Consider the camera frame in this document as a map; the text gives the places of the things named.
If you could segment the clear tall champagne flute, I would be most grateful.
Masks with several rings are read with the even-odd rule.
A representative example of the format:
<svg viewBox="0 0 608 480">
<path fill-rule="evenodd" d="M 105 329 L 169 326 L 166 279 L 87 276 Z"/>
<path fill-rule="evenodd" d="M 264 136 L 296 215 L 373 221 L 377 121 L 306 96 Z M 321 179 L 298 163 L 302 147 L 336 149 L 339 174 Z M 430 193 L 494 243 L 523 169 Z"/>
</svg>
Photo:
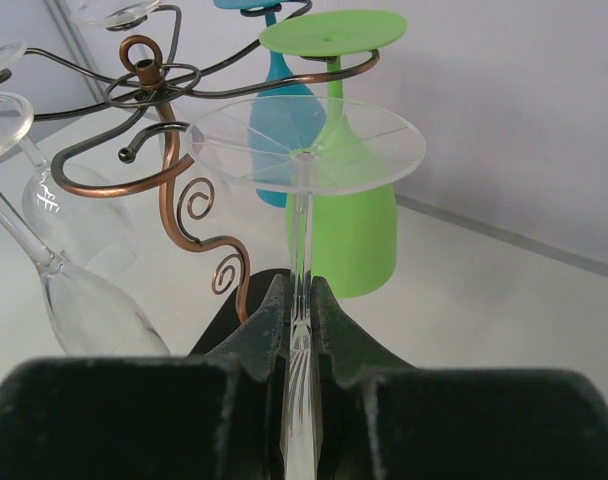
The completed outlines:
<svg viewBox="0 0 608 480">
<path fill-rule="evenodd" d="M 161 0 L 86 0 L 71 15 L 81 26 L 117 27 L 132 23 L 151 13 Z"/>
</svg>

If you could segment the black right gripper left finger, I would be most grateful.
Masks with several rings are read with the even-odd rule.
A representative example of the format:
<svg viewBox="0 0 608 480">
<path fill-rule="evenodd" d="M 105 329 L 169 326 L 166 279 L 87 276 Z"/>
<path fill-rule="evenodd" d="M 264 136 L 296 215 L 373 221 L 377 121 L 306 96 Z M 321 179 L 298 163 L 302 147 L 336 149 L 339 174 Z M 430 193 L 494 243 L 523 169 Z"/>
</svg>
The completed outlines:
<svg viewBox="0 0 608 480">
<path fill-rule="evenodd" d="M 184 357 L 37 358 L 0 384 L 0 479 L 280 479 L 287 276 Z"/>
</svg>

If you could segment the green plastic wine glass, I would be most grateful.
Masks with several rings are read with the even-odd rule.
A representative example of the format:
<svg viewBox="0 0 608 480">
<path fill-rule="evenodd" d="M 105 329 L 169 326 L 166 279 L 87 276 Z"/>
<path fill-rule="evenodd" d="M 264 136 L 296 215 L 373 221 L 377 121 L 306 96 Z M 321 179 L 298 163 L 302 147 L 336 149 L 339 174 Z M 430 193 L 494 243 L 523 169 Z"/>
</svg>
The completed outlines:
<svg viewBox="0 0 608 480">
<path fill-rule="evenodd" d="M 330 80 L 320 103 L 304 84 L 294 84 L 261 99 L 269 106 L 284 103 L 295 110 L 293 132 L 285 133 L 290 148 L 307 146 L 320 155 L 319 175 L 335 184 L 357 180 L 366 161 L 375 157 L 368 141 L 349 123 L 349 113 L 364 109 L 344 98 L 339 78 L 344 55 L 369 51 L 398 40 L 407 21 L 397 13 L 349 9 L 299 16 L 269 25 L 261 44 L 277 62 L 283 55 L 324 60 Z M 318 195 L 313 201 L 314 275 L 325 278 L 340 299 L 360 297 L 382 287 L 393 275 L 397 251 L 397 207 L 393 187 L 384 184 L 351 194 Z"/>
</svg>

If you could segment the blue plastic wine glass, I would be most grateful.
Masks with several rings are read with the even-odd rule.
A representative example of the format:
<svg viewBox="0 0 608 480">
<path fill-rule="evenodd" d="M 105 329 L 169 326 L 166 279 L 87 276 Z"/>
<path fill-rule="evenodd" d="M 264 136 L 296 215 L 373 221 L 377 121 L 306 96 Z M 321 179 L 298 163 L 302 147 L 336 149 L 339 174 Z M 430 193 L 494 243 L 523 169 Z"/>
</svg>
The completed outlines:
<svg viewBox="0 0 608 480">
<path fill-rule="evenodd" d="M 277 23 L 275 10 L 281 10 L 281 3 L 285 1 L 213 1 L 214 5 L 220 9 L 251 11 L 250 15 L 255 12 L 265 19 L 266 27 Z M 270 64 L 266 77 L 267 82 L 281 80 L 286 77 L 293 76 L 293 72 L 286 63 L 284 56 L 281 53 L 270 51 Z M 300 147 L 298 131 L 303 133 L 303 140 L 311 141 L 320 132 L 325 116 L 314 120 L 312 126 L 296 126 L 290 124 L 290 114 L 288 112 L 289 102 L 285 100 L 286 95 L 296 95 L 295 106 L 302 107 L 303 110 L 308 110 L 308 113 L 322 113 L 321 104 L 316 99 L 305 99 L 304 95 L 312 96 L 310 88 L 301 83 L 296 83 L 286 87 L 265 90 L 258 93 L 256 100 L 252 105 L 250 116 L 250 130 L 248 132 L 248 144 L 251 150 L 269 153 L 253 153 L 254 170 L 269 169 L 265 177 L 267 182 L 277 183 L 278 180 L 285 180 L 291 175 L 291 167 L 279 167 L 285 160 L 284 157 L 278 154 L 286 154 L 291 150 Z M 256 190 L 258 197 L 265 203 L 277 207 L 284 208 L 287 203 L 287 194 L 281 192 Z"/>
</svg>

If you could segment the clear flute glass front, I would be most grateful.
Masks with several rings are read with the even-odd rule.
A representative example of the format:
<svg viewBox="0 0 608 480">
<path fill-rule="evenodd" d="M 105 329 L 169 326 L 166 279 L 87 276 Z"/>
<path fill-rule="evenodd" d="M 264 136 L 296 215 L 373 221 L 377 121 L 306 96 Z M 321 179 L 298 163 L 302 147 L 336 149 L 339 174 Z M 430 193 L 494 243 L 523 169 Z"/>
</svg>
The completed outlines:
<svg viewBox="0 0 608 480">
<path fill-rule="evenodd" d="M 33 107 L 0 93 L 0 157 L 27 135 Z M 123 290 L 53 252 L 0 192 L 0 224 L 39 275 L 54 335 L 69 355 L 168 356 L 144 312 Z"/>
</svg>

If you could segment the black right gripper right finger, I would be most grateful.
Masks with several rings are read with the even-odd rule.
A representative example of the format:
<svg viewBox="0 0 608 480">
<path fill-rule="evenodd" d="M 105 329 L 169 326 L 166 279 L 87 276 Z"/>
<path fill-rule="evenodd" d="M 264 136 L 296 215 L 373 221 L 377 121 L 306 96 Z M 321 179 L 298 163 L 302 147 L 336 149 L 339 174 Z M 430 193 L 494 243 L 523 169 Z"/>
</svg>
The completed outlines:
<svg viewBox="0 0 608 480">
<path fill-rule="evenodd" d="M 567 369 L 422 369 L 312 283 L 321 479 L 608 479 L 608 405 Z"/>
</svg>

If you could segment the clear wine glass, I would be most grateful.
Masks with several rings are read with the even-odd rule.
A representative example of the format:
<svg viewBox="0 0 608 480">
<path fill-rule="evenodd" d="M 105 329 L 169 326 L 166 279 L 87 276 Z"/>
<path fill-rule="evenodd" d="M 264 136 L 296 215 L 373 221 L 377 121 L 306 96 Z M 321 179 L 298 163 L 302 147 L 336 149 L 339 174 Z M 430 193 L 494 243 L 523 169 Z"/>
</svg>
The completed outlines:
<svg viewBox="0 0 608 480">
<path fill-rule="evenodd" d="M 25 41 L 0 37 L 0 84 L 26 51 Z M 22 214 L 0 192 L 0 223 L 40 273 L 71 262 L 105 278 L 118 275 L 136 259 L 125 207 L 118 200 L 88 200 L 57 186 L 51 162 L 28 137 L 33 122 L 26 98 L 0 91 L 0 165 L 18 146 L 34 169 L 23 190 Z"/>
</svg>

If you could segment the metal wine glass rack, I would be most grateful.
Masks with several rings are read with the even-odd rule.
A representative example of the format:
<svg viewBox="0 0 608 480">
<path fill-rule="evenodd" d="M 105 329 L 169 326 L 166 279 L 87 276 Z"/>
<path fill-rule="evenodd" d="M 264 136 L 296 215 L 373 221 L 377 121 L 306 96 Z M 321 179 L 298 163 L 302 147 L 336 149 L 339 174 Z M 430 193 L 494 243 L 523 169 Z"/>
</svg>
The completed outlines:
<svg viewBox="0 0 608 480">
<path fill-rule="evenodd" d="M 68 142 L 47 160 L 57 186 L 84 199 L 121 202 L 128 196 L 156 191 L 160 221 L 170 241 L 191 255 L 220 256 L 210 287 L 215 294 L 229 294 L 232 317 L 241 324 L 251 314 L 248 297 L 252 275 L 247 247 L 235 234 L 200 237 L 190 229 L 193 223 L 212 214 L 219 203 L 220 189 L 231 182 L 197 159 L 187 134 L 194 119 L 237 101 L 255 99 L 261 91 L 301 83 L 319 101 L 327 97 L 331 77 L 326 61 L 296 56 L 322 62 L 326 68 L 224 91 L 201 91 L 198 84 L 204 75 L 202 69 L 178 62 L 174 49 L 162 49 L 152 38 L 135 33 L 135 28 L 151 15 L 162 12 L 179 14 L 180 8 L 162 2 L 132 23 L 102 27 L 124 33 L 118 51 L 124 74 L 115 78 L 103 76 L 101 102 L 74 109 L 71 116 L 113 109 L 125 112 L 126 118 L 88 138 Z M 311 3 L 302 1 L 284 20 L 313 14 L 317 13 Z M 369 51 L 342 56 L 338 75 L 342 83 L 371 70 L 378 63 L 382 48 L 377 59 Z M 293 197 L 287 194 L 288 249 L 293 234 L 293 206 Z"/>
</svg>

